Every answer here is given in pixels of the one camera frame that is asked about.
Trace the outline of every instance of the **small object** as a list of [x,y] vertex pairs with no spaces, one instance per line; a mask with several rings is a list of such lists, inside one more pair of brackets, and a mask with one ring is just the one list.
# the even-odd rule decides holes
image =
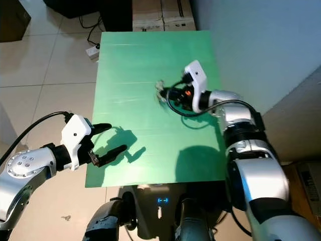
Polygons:
[[91,159],[91,162],[92,162],[95,166],[99,165],[99,160],[98,160],[97,156],[95,155],[95,153],[94,153],[92,150],[90,150],[90,151],[88,152],[88,155],[89,155],[89,157],[90,157],[90,159]]
[[166,99],[161,96],[161,91],[164,90],[164,81],[163,80],[157,81],[156,85],[155,85],[155,88],[157,90],[156,96],[158,98],[158,101],[165,103]]
[[66,221],[70,221],[71,216],[70,216],[70,215],[68,215],[68,216],[61,216],[61,218],[65,219]]
[[97,46],[94,46],[89,49],[86,49],[86,53],[90,59],[94,59],[99,56],[99,49],[97,49]]

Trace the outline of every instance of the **white wall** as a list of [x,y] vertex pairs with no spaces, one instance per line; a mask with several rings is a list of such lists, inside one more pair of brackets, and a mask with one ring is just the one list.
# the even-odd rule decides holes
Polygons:
[[267,112],[321,64],[320,0],[192,0],[223,88]]

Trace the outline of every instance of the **floor tile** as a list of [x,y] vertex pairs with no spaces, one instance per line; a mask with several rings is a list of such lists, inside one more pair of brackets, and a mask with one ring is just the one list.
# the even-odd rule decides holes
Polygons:
[[[85,50],[92,47],[88,34],[58,35],[50,60],[45,84],[96,82],[98,63]],[[92,33],[91,40],[100,42],[101,33]]]
[[[87,26],[92,26],[97,23],[98,18],[100,16],[99,12],[95,12],[92,14],[87,14],[82,17],[83,19],[83,25],[85,27]],[[101,23],[100,28],[104,30],[104,25]],[[98,26],[93,30],[93,32],[101,32]],[[81,27],[79,19],[78,18],[73,18],[69,19],[66,17],[63,17],[62,23],[59,29],[59,33],[63,34],[70,34],[70,33],[89,33],[91,29],[84,29]]]
[[[60,110],[72,111],[91,119],[94,93],[95,83],[44,85],[33,121]],[[62,115],[44,121],[30,132],[27,145],[32,149],[51,142],[59,145],[64,126]]]
[[40,89],[40,86],[0,88],[0,140],[11,144],[31,124]]
[[42,84],[56,35],[27,36],[0,44],[0,87]]
[[[95,83],[43,86],[34,120],[56,110],[72,110],[91,119]],[[59,145],[63,117],[48,119],[30,132],[32,149],[53,142]],[[11,240],[81,240],[87,223],[105,202],[105,188],[84,188],[86,166],[64,170],[33,194]],[[70,220],[62,218],[71,216]]]
[[85,176],[84,165],[57,173],[40,186],[10,240],[82,240],[89,220],[105,201],[105,188],[84,188]]
[[[235,216],[240,221],[240,223],[247,229],[250,229],[250,224],[247,220],[246,214],[243,211],[234,209]],[[215,240],[220,241],[230,241],[230,240],[239,240],[239,241],[251,241],[252,238],[246,235],[234,222],[232,215],[228,214],[224,221],[216,226],[217,233],[215,234]]]
[[31,16],[25,36],[56,34],[62,21],[62,15],[48,8],[43,0],[20,0]]

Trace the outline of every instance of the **green table surface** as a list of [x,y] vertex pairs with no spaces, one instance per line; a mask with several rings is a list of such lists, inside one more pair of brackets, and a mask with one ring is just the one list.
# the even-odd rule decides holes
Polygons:
[[155,83],[179,81],[199,60],[208,90],[219,89],[210,33],[102,33],[93,123],[113,128],[93,138],[94,151],[127,144],[114,162],[88,165],[86,187],[217,181],[224,179],[224,147],[208,113],[182,118],[156,98]]

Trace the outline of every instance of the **black cable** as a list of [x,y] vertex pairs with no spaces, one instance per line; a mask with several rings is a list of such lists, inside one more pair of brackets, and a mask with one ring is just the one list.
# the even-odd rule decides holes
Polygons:
[[100,25],[101,25],[101,24],[98,24],[98,28],[100,29],[100,31],[105,32],[105,30],[103,30]]
[[99,48],[100,48],[100,44],[91,41],[91,40],[90,40],[90,36],[91,36],[92,32],[94,31],[94,29],[95,29],[96,27],[99,27],[99,28],[100,28],[100,23],[101,23],[101,21],[102,21],[101,16],[99,16],[99,18],[98,18],[98,20],[97,20],[97,23],[95,23],[95,24],[93,24],[93,25],[91,25],[91,26],[84,26],[84,21],[83,21],[83,19],[82,19],[82,16],[79,16],[79,17],[78,17],[78,20],[79,20],[79,23],[80,23],[80,25],[81,25],[82,28],[84,28],[84,29],[91,29],[90,32],[89,32],[89,34],[88,34],[87,41],[88,41],[89,43],[95,45],[96,48],[99,49]]
[[91,35],[92,31],[94,31],[94,29],[95,29],[97,26],[98,26],[98,25],[95,25],[95,26],[90,30],[90,32],[89,32],[89,34],[88,34],[88,37],[87,37],[87,41],[88,41],[89,43],[94,44],[95,46],[99,46],[99,43],[95,43],[95,42],[91,41],[91,40],[90,40],[90,35]]
[[179,84],[184,84],[184,83],[186,83],[186,82],[184,82],[184,81],[177,82],[177,83],[174,84],[171,88],[169,88],[168,91],[167,91],[167,93],[166,93],[166,102],[167,102],[167,105],[171,108],[172,111],[174,111],[174,112],[177,113],[177,114],[180,114],[180,115],[185,116],[185,117],[197,117],[197,116],[200,116],[200,115],[202,115],[202,114],[205,114],[205,113],[209,112],[210,110],[213,110],[213,109],[215,109],[215,108],[217,108],[217,107],[219,107],[219,106],[221,106],[221,105],[223,105],[223,104],[227,104],[227,103],[242,104],[242,105],[248,107],[249,110],[250,110],[250,112],[251,112],[252,114],[255,114],[255,113],[256,113],[256,110],[254,109],[253,106],[251,106],[250,104],[248,104],[248,103],[246,103],[246,102],[244,102],[244,101],[242,101],[242,100],[238,100],[238,99],[230,99],[230,100],[224,100],[224,101],[218,102],[218,103],[216,103],[216,104],[214,104],[214,105],[212,105],[212,106],[210,106],[210,107],[202,110],[202,111],[199,112],[199,113],[194,113],[194,114],[183,113],[183,112],[177,110],[174,106],[172,106],[172,104],[171,104],[171,102],[170,102],[170,92],[171,92],[172,89],[174,89],[177,85],[179,85]]
[[69,113],[66,111],[57,111],[57,112],[53,112],[51,114],[48,114],[42,118],[40,118],[39,120],[37,120],[36,122],[32,123],[27,129],[25,129],[24,132],[21,133],[20,136],[17,137],[17,139],[12,143],[12,145],[8,148],[8,150],[6,151],[6,153],[1,157],[0,159],[0,166],[3,164],[3,162],[5,162],[5,160],[8,158],[8,156],[10,155],[10,153],[14,150],[14,148],[16,147],[16,145],[19,144],[19,142],[23,139],[23,137],[25,137],[25,135],[31,131],[32,128],[34,128],[36,125],[38,125],[39,123],[43,122],[44,120],[53,117],[55,115],[59,115],[59,114],[63,114],[65,117],[69,116]]
[[130,241],[134,241],[134,240],[132,239],[132,237],[131,237],[131,235],[130,235],[128,229],[127,229],[127,227],[125,227],[125,230],[126,230],[126,232],[127,232],[127,234],[128,234],[128,237],[129,237]]
[[225,212],[225,213],[222,215],[222,217],[216,222],[215,225],[221,224],[221,223],[224,221],[224,219],[226,218],[227,214],[228,214],[228,212]]
[[249,230],[247,230],[247,229],[239,222],[239,220],[237,220],[237,218],[236,218],[236,216],[235,216],[234,211],[233,211],[232,208],[231,208],[231,214],[232,214],[232,217],[233,217],[234,221],[235,221],[236,224],[239,226],[239,228],[240,228],[243,232],[245,232],[247,235],[249,235],[250,237],[252,237],[252,233],[251,233]]
[[93,28],[96,24],[93,24],[93,25],[91,25],[91,26],[84,26],[84,21],[83,21],[83,19],[82,19],[82,16],[79,16],[78,17],[78,20],[79,20],[79,22],[80,22],[80,25],[81,25],[81,27],[83,28],[83,29],[91,29],[91,28]]

